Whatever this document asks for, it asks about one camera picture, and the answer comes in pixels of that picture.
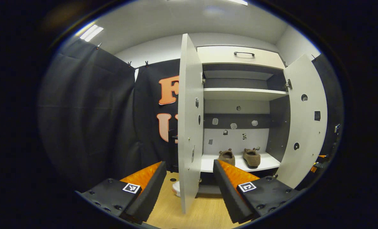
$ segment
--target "brown slipper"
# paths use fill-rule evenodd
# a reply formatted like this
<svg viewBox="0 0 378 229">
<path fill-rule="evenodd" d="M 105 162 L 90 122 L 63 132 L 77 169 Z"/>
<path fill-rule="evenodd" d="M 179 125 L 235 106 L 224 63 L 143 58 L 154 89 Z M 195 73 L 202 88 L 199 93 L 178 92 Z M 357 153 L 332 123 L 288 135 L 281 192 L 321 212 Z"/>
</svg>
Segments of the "brown slipper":
<svg viewBox="0 0 378 229">
<path fill-rule="evenodd" d="M 261 163 L 261 156 L 256 152 L 256 148 L 244 149 L 243 158 L 248 165 L 253 167 L 259 166 Z"/>
<path fill-rule="evenodd" d="M 230 165 L 235 166 L 236 161 L 234 159 L 233 152 L 231 152 L 231 148 L 226 151 L 219 152 L 219 160 L 229 163 Z"/>
</svg>

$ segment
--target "white wall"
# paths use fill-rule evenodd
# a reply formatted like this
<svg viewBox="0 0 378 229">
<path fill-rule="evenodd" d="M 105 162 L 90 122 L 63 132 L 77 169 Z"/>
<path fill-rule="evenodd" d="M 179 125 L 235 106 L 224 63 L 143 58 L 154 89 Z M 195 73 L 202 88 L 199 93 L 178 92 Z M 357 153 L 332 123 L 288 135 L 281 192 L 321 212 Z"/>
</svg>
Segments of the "white wall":
<svg viewBox="0 0 378 229">
<path fill-rule="evenodd" d="M 282 37 L 276 43 L 279 49 L 279 55 L 289 66 L 303 54 L 313 60 L 313 56 L 319 56 L 320 51 L 304 35 L 288 25 Z"/>
<path fill-rule="evenodd" d="M 239 45 L 273 52 L 279 51 L 273 44 L 244 36 L 225 33 L 189 33 L 189 36 L 195 46 Z M 153 64 L 166 60 L 179 59 L 181 45 L 182 35 L 169 36 L 127 48 L 115 54 L 115 56 L 124 62 L 132 61 L 131 66 L 137 68 L 145 65 L 145 61 L 148 61 L 149 64 Z"/>
</svg>

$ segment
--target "wooden floor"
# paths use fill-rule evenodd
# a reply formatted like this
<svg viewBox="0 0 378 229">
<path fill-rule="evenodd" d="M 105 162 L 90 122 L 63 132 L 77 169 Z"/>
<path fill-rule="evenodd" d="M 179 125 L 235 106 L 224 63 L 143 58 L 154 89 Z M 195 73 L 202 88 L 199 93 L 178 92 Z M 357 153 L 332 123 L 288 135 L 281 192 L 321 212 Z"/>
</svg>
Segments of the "wooden floor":
<svg viewBox="0 0 378 229">
<path fill-rule="evenodd" d="M 167 172 L 147 224 L 162 229 L 230 229 L 239 226 L 238 223 L 231 222 L 221 195 L 199 194 L 191 210 L 183 214 L 180 197 L 172 192 L 172 184 L 175 182 L 170 181 L 171 178 L 178 181 L 179 174 Z"/>
</svg>

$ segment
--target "drawer handle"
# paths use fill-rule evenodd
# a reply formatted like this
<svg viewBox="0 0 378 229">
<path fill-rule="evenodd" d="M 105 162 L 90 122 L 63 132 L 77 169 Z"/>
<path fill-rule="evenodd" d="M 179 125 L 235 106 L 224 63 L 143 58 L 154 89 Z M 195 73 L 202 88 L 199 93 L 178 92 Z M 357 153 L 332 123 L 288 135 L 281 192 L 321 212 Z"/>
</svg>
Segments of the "drawer handle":
<svg viewBox="0 0 378 229">
<path fill-rule="evenodd" d="M 254 53 L 251 53 L 251 52 L 234 52 L 234 55 L 237 55 L 237 53 L 246 53 L 246 54 L 251 54 L 252 56 L 254 56 Z"/>
</svg>

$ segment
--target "ceiling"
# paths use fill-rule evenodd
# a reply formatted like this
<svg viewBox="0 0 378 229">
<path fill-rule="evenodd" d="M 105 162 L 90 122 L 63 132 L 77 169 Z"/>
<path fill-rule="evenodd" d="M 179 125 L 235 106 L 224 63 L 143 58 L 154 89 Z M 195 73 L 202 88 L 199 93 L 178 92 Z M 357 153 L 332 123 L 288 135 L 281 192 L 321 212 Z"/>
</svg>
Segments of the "ceiling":
<svg viewBox="0 0 378 229">
<path fill-rule="evenodd" d="M 167 36 L 195 32 L 242 35 L 276 44 L 287 23 L 249 4 L 227 0 L 136 0 L 97 19 L 90 42 L 116 54 Z"/>
</svg>

